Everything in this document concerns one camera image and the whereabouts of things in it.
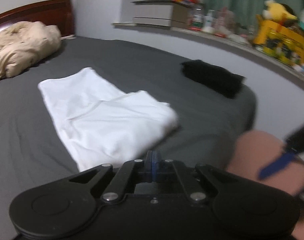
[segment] folded black fabric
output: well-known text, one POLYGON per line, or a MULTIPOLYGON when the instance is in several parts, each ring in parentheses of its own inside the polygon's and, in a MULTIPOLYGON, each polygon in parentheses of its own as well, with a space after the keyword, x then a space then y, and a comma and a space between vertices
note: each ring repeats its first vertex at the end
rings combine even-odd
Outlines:
POLYGON ((244 76, 233 74, 225 68, 205 63, 201 60, 191 60, 181 63, 182 73, 227 98, 235 98, 242 88, 244 76))

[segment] dark gray bed sheet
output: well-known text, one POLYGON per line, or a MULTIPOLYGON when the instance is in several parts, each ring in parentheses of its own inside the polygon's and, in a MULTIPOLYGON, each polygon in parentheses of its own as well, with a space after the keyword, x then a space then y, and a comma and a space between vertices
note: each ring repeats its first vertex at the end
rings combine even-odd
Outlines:
POLYGON ((248 87, 236 99, 227 99, 184 77, 180 63, 186 58, 147 46, 79 37, 64 41, 61 51, 46 60, 0 81, 0 240, 15 237, 8 207, 17 194, 78 172, 42 101, 37 88, 42 80, 90 66, 124 92, 146 90, 169 102, 180 128, 156 149, 163 158, 189 166, 223 168, 254 116, 255 95, 248 87))

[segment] white towel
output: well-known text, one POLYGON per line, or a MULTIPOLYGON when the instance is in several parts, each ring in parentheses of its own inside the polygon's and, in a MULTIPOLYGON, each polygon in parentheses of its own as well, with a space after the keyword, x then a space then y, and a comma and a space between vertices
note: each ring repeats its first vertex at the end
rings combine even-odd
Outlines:
POLYGON ((137 158, 178 125, 167 103, 124 93, 92 68, 38 85, 56 132, 79 171, 137 158))

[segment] wall shelf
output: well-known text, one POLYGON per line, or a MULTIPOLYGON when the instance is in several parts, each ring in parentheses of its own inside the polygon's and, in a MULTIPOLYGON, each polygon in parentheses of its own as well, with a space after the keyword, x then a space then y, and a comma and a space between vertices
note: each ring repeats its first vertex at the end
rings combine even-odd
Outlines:
POLYGON ((242 44, 238 44, 234 41, 228 40, 226 38, 220 38, 218 36, 214 36, 214 35, 210 35, 207 33, 203 33, 203 32, 198 32, 198 31, 192 31, 192 30, 187 30, 187 29, 181 29, 181 28, 175 28, 175 27, 166 27, 166 26, 160 26, 160 25, 146 25, 146 24, 136 24, 136 23, 112 23, 113 26, 118 26, 118 27, 149 27, 149 28, 157 28, 157 29, 164 29, 164 30, 168 30, 170 32, 174 32, 174 33, 184 33, 187 35, 191 35, 191 36, 197 36, 197 37, 201 37, 207 40, 212 40, 212 41, 216 41, 219 43, 223 43, 229 46, 232 46, 233 48, 236 49, 240 49, 242 51, 248 52, 252 55, 255 55, 263 60, 268 61, 269 63, 272 63, 273 65, 277 66, 278 68, 280 68, 281 70, 289 73, 292 75, 292 77, 295 77, 295 79, 298 79, 297 81, 303 82, 304 83, 304 75, 295 71, 294 69, 290 68, 288 65, 283 64, 282 62, 269 57, 267 55, 265 55, 264 53, 257 51, 255 49, 249 48, 247 46, 244 46, 242 44))

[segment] crumpled blanket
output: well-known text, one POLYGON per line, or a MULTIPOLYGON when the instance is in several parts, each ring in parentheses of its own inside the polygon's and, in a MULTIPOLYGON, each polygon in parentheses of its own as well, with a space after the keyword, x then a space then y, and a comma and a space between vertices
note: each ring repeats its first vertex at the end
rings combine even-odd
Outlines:
POLYGON ((0 32, 0 79, 14 77, 60 48, 57 26, 17 22, 0 32))

